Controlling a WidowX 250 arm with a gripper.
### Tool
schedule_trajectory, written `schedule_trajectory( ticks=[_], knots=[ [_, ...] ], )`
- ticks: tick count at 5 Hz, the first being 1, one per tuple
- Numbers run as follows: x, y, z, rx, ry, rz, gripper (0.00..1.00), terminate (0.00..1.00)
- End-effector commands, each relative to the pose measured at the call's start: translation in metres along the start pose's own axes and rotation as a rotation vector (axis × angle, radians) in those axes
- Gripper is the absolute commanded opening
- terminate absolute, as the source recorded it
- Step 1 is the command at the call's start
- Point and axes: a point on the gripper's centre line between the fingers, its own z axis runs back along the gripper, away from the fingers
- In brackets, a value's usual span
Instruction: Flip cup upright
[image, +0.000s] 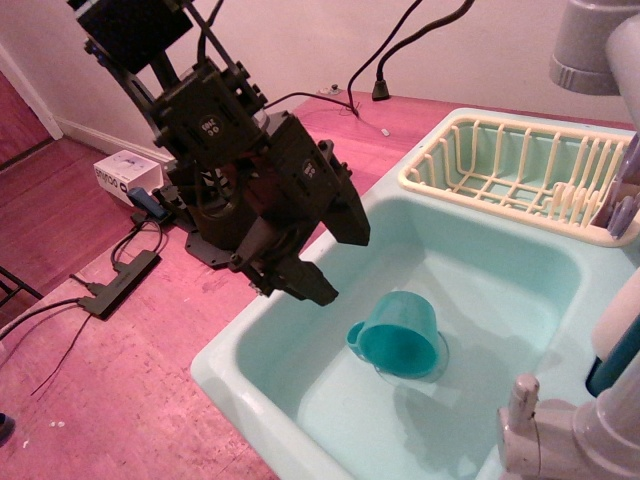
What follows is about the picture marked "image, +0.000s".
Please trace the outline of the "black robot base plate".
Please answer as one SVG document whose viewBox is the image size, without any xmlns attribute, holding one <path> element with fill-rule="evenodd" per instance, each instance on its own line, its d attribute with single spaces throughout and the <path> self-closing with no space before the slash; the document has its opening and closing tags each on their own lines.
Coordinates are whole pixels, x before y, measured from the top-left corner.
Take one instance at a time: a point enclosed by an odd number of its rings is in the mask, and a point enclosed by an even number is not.
<svg viewBox="0 0 640 480">
<path fill-rule="evenodd" d="M 167 176 L 170 184 L 160 192 L 163 206 L 187 232 L 187 252 L 211 268 L 227 267 L 257 219 L 244 197 L 246 182 L 176 163 Z"/>
</svg>

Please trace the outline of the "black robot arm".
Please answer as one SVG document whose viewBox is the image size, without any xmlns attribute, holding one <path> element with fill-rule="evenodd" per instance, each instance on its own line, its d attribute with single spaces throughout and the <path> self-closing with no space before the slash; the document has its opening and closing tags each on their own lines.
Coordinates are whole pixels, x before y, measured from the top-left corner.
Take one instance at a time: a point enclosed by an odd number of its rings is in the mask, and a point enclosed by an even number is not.
<svg viewBox="0 0 640 480">
<path fill-rule="evenodd" d="M 266 98 L 244 66 L 204 52 L 184 76 L 168 48 L 193 26 L 201 45 L 217 38 L 189 1 L 75 1 L 86 51 L 126 92 L 173 155 L 168 184 L 131 200 L 172 218 L 187 250 L 215 269 L 243 274 L 263 295 L 277 290 L 318 305 L 336 290 L 300 253 L 324 226 L 342 244 L 365 246 L 370 225 L 331 141 L 315 141 L 300 120 L 265 112 Z"/>
</svg>

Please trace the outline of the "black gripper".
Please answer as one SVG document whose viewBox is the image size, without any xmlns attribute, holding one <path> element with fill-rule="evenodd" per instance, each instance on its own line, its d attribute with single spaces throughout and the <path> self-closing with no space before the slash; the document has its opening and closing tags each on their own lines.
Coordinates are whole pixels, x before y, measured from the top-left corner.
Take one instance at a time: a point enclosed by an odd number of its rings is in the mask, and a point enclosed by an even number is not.
<svg viewBox="0 0 640 480">
<path fill-rule="evenodd" d="M 339 295 L 300 251 L 318 225 L 338 243 L 367 246 L 370 225 L 348 166 L 286 111 L 259 119 L 266 99 L 242 66 L 197 64 L 184 77 L 153 71 L 157 145 L 177 162 L 169 178 L 217 261 L 259 293 L 281 290 L 326 306 Z"/>
</svg>

